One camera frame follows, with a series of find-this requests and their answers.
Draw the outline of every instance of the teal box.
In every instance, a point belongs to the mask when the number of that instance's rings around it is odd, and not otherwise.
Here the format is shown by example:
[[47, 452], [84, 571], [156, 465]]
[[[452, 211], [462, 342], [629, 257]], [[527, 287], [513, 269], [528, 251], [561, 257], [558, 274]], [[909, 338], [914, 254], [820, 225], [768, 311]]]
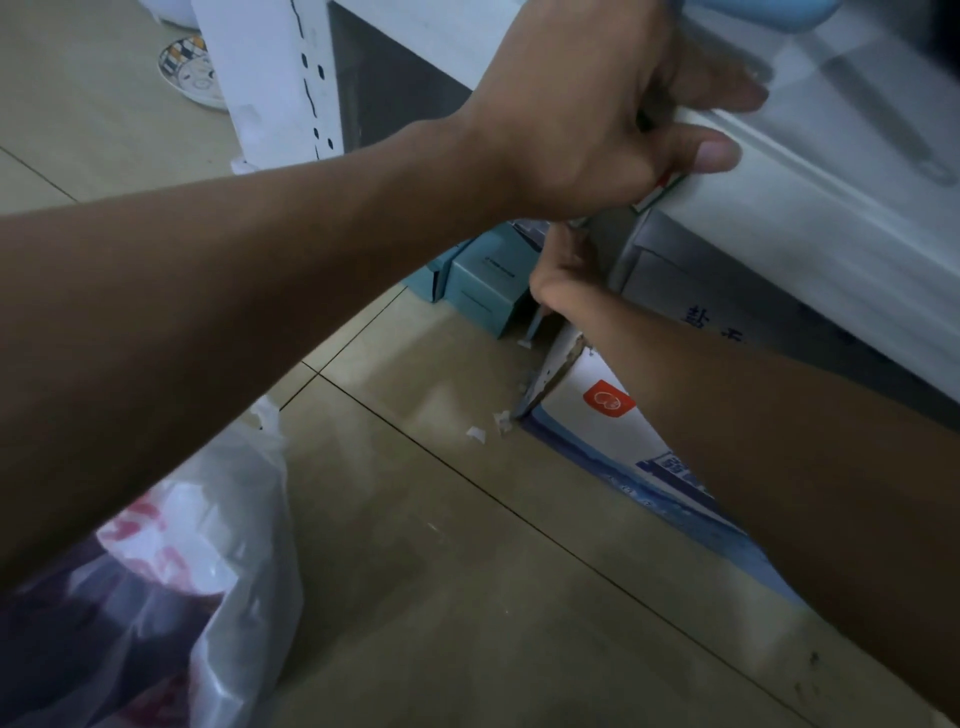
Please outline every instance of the teal box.
[[474, 324], [499, 338], [527, 297], [539, 257], [512, 226], [500, 225], [457, 255], [445, 297]]
[[469, 242], [450, 248], [440, 257], [436, 257], [415, 273], [403, 280], [404, 285], [425, 301], [435, 303], [444, 297], [446, 279], [450, 275], [450, 264]]

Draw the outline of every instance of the plate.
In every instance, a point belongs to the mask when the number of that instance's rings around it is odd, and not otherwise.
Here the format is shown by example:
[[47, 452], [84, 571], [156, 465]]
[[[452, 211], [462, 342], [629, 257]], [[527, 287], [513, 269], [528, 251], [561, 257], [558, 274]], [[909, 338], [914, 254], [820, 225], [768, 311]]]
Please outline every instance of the plate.
[[191, 101], [227, 110], [202, 36], [187, 36], [171, 43], [163, 49], [156, 65], [167, 83]]

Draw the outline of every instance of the person's left arm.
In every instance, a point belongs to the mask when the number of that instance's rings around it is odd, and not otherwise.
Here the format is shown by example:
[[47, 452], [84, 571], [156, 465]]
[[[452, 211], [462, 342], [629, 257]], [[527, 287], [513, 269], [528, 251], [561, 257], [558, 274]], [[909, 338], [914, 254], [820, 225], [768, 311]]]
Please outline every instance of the person's left arm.
[[445, 120], [332, 161], [0, 220], [0, 584], [452, 244], [640, 199], [665, 169], [732, 167], [720, 133], [639, 133], [657, 78], [696, 106], [764, 99], [684, 43], [658, 0], [531, 0]]

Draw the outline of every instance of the tile grout line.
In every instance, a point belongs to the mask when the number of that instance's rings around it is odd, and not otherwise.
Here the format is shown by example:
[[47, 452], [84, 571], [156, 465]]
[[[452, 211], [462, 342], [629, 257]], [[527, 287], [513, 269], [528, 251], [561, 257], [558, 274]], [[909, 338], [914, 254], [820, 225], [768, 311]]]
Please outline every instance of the tile grout line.
[[471, 480], [469, 477], [467, 477], [466, 475], [464, 475], [463, 473], [461, 473], [460, 471], [458, 471], [456, 468], [454, 468], [452, 465], [450, 465], [449, 463], [447, 463], [440, 455], [438, 455], [438, 454], [436, 454], [435, 452], [432, 452], [431, 450], [427, 449], [426, 446], [424, 446], [423, 444], [421, 444], [421, 443], [417, 442], [416, 440], [414, 440], [412, 437], [410, 437], [410, 435], [408, 435], [406, 432], [404, 432], [404, 431], [401, 430], [399, 427], [397, 427], [396, 425], [394, 425], [392, 422], [390, 422], [389, 420], [386, 420], [386, 419], [383, 418], [381, 415], [379, 415], [377, 412], [374, 412], [372, 409], [370, 409], [366, 404], [364, 404], [362, 401], [360, 401], [359, 399], [357, 399], [357, 398], [356, 398], [354, 395], [352, 395], [350, 392], [348, 392], [347, 390], [343, 389], [339, 384], [337, 384], [336, 382], [334, 382], [334, 381], [330, 380], [329, 378], [327, 378], [326, 376], [324, 376], [323, 373], [319, 373], [319, 374], [318, 374], [318, 377], [321, 378], [323, 381], [327, 382], [328, 384], [332, 385], [333, 387], [335, 387], [335, 388], [337, 389], [337, 391], [343, 393], [344, 395], [346, 395], [347, 397], [349, 397], [351, 400], [355, 401], [355, 402], [356, 402], [357, 404], [359, 404], [361, 407], [363, 407], [363, 408], [366, 409], [368, 412], [370, 412], [372, 415], [374, 415], [378, 420], [380, 420], [381, 422], [383, 422], [387, 427], [389, 427], [390, 429], [394, 430], [395, 432], [398, 432], [402, 437], [406, 438], [406, 439], [409, 440], [411, 443], [413, 443], [415, 446], [417, 446], [418, 448], [420, 448], [421, 450], [423, 450], [424, 452], [426, 452], [430, 457], [432, 457], [434, 460], [436, 460], [436, 461], [438, 461], [439, 463], [441, 463], [444, 467], [446, 467], [446, 468], [452, 470], [454, 473], [458, 474], [458, 475], [459, 475], [460, 477], [462, 477], [467, 483], [469, 483], [469, 484], [472, 485], [474, 488], [476, 488], [478, 491], [480, 491], [480, 493], [482, 493], [483, 495], [485, 495], [486, 497], [488, 497], [490, 500], [492, 500], [492, 501], [493, 501], [494, 503], [496, 503], [497, 505], [499, 505], [499, 506], [501, 506], [502, 508], [504, 508], [504, 509], [505, 509], [506, 511], [508, 511], [509, 513], [513, 514], [513, 516], [515, 516], [515, 517], [516, 517], [517, 519], [519, 519], [521, 522], [523, 522], [523, 523], [527, 524], [528, 526], [530, 526], [534, 531], [536, 531], [537, 533], [539, 533], [543, 538], [545, 538], [545, 539], [546, 539], [547, 541], [549, 541], [551, 544], [553, 544], [554, 546], [557, 546], [557, 547], [558, 547], [560, 550], [562, 550], [564, 553], [568, 554], [568, 555], [571, 556], [573, 559], [575, 559], [576, 561], [578, 561], [580, 564], [582, 564], [583, 566], [587, 567], [587, 569], [593, 571], [593, 573], [595, 573], [597, 576], [599, 576], [601, 579], [603, 579], [604, 581], [606, 581], [608, 584], [611, 584], [615, 589], [617, 589], [618, 591], [620, 591], [621, 593], [623, 593], [624, 595], [626, 595], [627, 597], [629, 597], [630, 599], [632, 599], [632, 600], [633, 600], [634, 602], [636, 602], [640, 607], [642, 607], [643, 609], [645, 609], [647, 612], [649, 612], [650, 614], [652, 614], [654, 617], [656, 617], [656, 618], [659, 619], [660, 621], [664, 622], [665, 624], [669, 625], [671, 629], [673, 629], [674, 631], [679, 632], [680, 634], [682, 634], [684, 637], [686, 637], [686, 638], [687, 638], [688, 640], [690, 640], [692, 643], [696, 644], [698, 647], [700, 647], [702, 650], [704, 650], [708, 655], [710, 655], [710, 656], [713, 657], [715, 660], [717, 660], [720, 664], [724, 665], [725, 667], [729, 668], [732, 672], [734, 672], [735, 674], [737, 674], [737, 675], [739, 675], [740, 677], [742, 677], [744, 680], [746, 680], [748, 683], [750, 683], [751, 685], [753, 685], [755, 688], [757, 688], [757, 689], [758, 689], [759, 691], [761, 691], [763, 694], [767, 695], [771, 700], [773, 700], [774, 702], [776, 702], [778, 705], [782, 706], [784, 709], [786, 709], [787, 711], [789, 711], [790, 713], [792, 713], [793, 715], [795, 715], [796, 717], [798, 717], [800, 720], [802, 720], [802, 721], [803, 721], [804, 723], [806, 723], [807, 725], [813, 726], [813, 728], [821, 728], [817, 723], [814, 723], [810, 718], [804, 716], [802, 713], [800, 713], [800, 712], [799, 712], [796, 708], [794, 708], [792, 705], [789, 705], [788, 703], [786, 703], [786, 702], [785, 702], [784, 700], [782, 700], [781, 698], [779, 698], [779, 697], [777, 697], [776, 695], [772, 694], [770, 691], [768, 691], [766, 688], [764, 688], [762, 685], [760, 685], [753, 677], [751, 677], [750, 675], [747, 675], [747, 674], [741, 672], [741, 671], [740, 671], [739, 669], [737, 669], [734, 665], [731, 665], [729, 662], [727, 662], [727, 660], [725, 660], [725, 659], [724, 659], [723, 657], [721, 657], [720, 655], [716, 654], [713, 650], [711, 650], [711, 649], [710, 649], [709, 647], [707, 647], [705, 644], [701, 643], [699, 640], [697, 640], [697, 639], [696, 639], [695, 637], [693, 637], [692, 635], [687, 634], [683, 629], [681, 629], [681, 628], [678, 627], [676, 624], [674, 624], [672, 621], [670, 621], [670, 619], [668, 619], [667, 617], [665, 617], [664, 615], [662, 615], [660, 612], [658, 612], [657, 610], [655, 610], [653, 607], [651, 607], [650, 605], [648, 605], [646, 602], [641, 601], [638, 597], [634, 596], [633, 594], [631, 594], [630, 592], [628, 592], [626, 589], [624, 589], [622, 586], [620, 586], [619, 584], [617, 584], [615, 581], [613, 581], [613, 579], [611, 579], [609, 576], [607, 576], [607, 575], [606, 575], [605, 573], [603, 573], [602, 571], [598, 570], [594, 565], [592, 565], [592, 564], [588, 563], [587, 561], [585, 561], [583, 558], [581, 558], [581, 557], [578, 556], [576, 553], [574, 553], [573, 551], [571, 551], [569, 548], [567, 548], [566, 546], [564, 546], [563, 544], [561, 544], [559, 541], [557, 541], [556, 539], [554, 539], [554, 538], [553, 538], [552, 536], [550, 536], [548, 533], [546, 533], [545, 531], [543, 531], [542, 529], [540, 529], [540, 528], [539, 528], [538, 526], [536, 526], [534, 523], [531, 523], [531, 522], [528, 521], [526, 518], [524, 518], [523, 516], [521, 516], [517, 511], [515, 511], [515, 510], [514, 510], [513, 508], [511, 508], [509, 505], [507, 505], [506, 503], [504, 503], [502, 500], [500, 500], [500, 499], [499, 499], [497, 496], [495, 496], [493, 493], [491, 493], [490, 491], [486, 490], [485, 488], [483, 488], [482, 486], [478, 485], [477, 483], [473, 482], [473, 480]]
[[37, 175], [38, 177], [40, 177], [44, 182], [46, 182], [46, 183], [49, 184], [51, 187], [53, 187], [54, 189], [56, 189], [58, 192], [66, 195], [68, 198], [70, 198], [71, 200], [73, 200], [73, 202], [75, 202], [75, 203], [78, 203], [78, 202], [79, 202], [79, 200], [78, 200], [76, 197], [74, 197], [74, 196], [71, 195], [69, 192], [67, 192], [65, 189], [63, 189], [61, 186], [59, 186], [58, 184], [56, 184], [55, 182], [53, 182], [52, 180], [50, 180], [50, 179], [49, 179], [48, 177], [46, 177], [42, 172], [37, 171], [37, 170], [34, 169], [32, 166], [30, 166], [29, 164], [27, 164], [27, 162], [25, 162], [23, 159], [21, 159], [20, 157], [18, 157], [17, 155], [15, 155], [13, 152], [11, 152], [9, 149], [7, 149], [7, 147], [3, 146], [2, 144], [0, 144], [0, 152], [3, 152], [5, 155], [7, 155], [8, 157], [10, 157], [10, 158], [13, 159], [14, 161], [17, 161], [17, 162], [19, 162], [20, 164], [22, 164], [23, 166], [25, 166], [27, 169], [29, 169], [31, 172], [33, 172], [35, 175]]
[[403, 286], [403, 287], [397, 292], [397, 294], [396, 294], [393, 298], [391, 298], [389, 301], [387, 301], [387, 305], [385, 305], [383, 308], [381, 308], [379, 311], [376, 312], [376, 316], [374, 316], [374, 317], [371, 318], [366, 324], [364, 324], [363, 328], [361, 328], [359, 331], [357, 331], [355, 334], [353, 334], [353, 336], [350, 337], [350, 340], [347, 341], [340, 349], [338, 349], [335, 354], [333, 354], [333, 356], [330, 358], [330, 360], [329, 360], [328, 362], [326, 362], [326, 364], [324, 364], [321, 369], [314, 369], [314, 368], [311, 367], [309, 364], [307, 364], [305, 361], [302, 362], [302, 363], [303, 363], [304, 365], [306, 365], [306, 367], [307, 367], [308, 369], [310, 369], [312, 372], [315, 372], [315, 373], [318, 374], [318, 375], [322, 375], [322, 374], [324, 373], [324, 369], [326, 369], [328, 366], [330, 366], [330, 365], [333, 363], [333, 360], [336, 359], [338, 356], [340, 356], [340, 354], [342, 354], [342, 353], [344, 352], [344, 349], [346, 349], [350, 344], [352, 344], [352, 343], [356, 340], [356, 337], [357, 337], [357, 336], [359, 336], [359, 335], [362, 334], [364, 331], [366, 331], [366, 330], [367, 330], [367, 327], [368, 327], [370, 324], [372, 324], [374, 321], [376, 321], [378, 318], [380, 318], [380, 314], [383, 313], [384, 311], [386, 311], [387, 308], [390, 307], [390, 304], [393, 303], [394, 301], [396, 301], [396, 299], [398, 299], [398, 298], [400, 297], [400, 294], [403, 293], [405, 290], [407, 290], [407, 287], [406, 287], [406, 286]]
[[284, 402], [284, 403], [280, 406], [280, 408], [279, 408], [280, 412], [282, 412], [282, 411], [283, 411], [283, 408], [286, 407], [290, 402], [292, 402], [293, 400], [295, 400], [295, 399], [297, 398], [297, 395], [298, 395], [300, 392], [302, 392], [304, 389], [306, 389], [308, 386], [310, 386], [310, 384], [313, 382], [314, 379], [316, 379], [318, 376], [320, 376], [319, 374], [317, 374], [316, 372], [314, 372], [314, 370], [313, 370], [312, 368], [307, 367], [306, 364], [303, 364], [303, 366], [306, 367], [307, 369], [309, 369], [311, 372], [313, 372], [313, 376], [310, 377], [309, 379], [307, 379], [307, 380], [303, 383], [303, 386], [302, 386], [300, 389], [298, 389], [296, 392], [294, 392], [294, 394], [290, 397], [290, 399], [287, 400], [286, 402]]

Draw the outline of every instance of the floor tile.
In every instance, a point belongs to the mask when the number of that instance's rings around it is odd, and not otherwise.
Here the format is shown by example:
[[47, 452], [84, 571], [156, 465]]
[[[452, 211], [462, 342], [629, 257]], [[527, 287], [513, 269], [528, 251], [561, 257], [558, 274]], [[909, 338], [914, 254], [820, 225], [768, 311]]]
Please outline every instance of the floor tile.
[[[495, 434], [492, 413], [513, 407], [538, 363], [516, 336], [493, 341], [408, 291], [324, 376], [810, 720], [929, 724], [915, 693], [810, 610], [525, 432]], [[485, 446], [465, 436], [472, 425]]]
[[283, 410], [305, 610], [275, 726], [801, 726], [337, 390]]
[[0, 215], [72, 202], [30, 167], [0, 150]]
[[156, 67], [188, 31], [133, 0], [10, 0], [0, 14], [0, 147], [78, 200], [230, 174], [229, 116]]
[[287, 372], [283, 379], [271, 387], [270, 392], [267, 394], [277, 407], [284, 407], [294, 398], [296, 393], [303, 389], [307, 382], [316, 375], [317, 373], [310, 369], [310, 367], [300, 363]]
[[336, 333], [324, 341], [317, 349], [312, 351], [309, 356], [304, 358], [303, 362], [315, 372], [319, 372], [333, 360], [334, 356], [340, 353], [343, 347], [350, 343], [354, 336], [360, 333], [367, 324], [375, 319], [380, 314], [380, 311], [390, 305], [391, 301], [399, 296], [402, 291], [402, 283], [398, 283], [384, 291], [366, 308], [360, 311], [360, 313], [341, 326]]

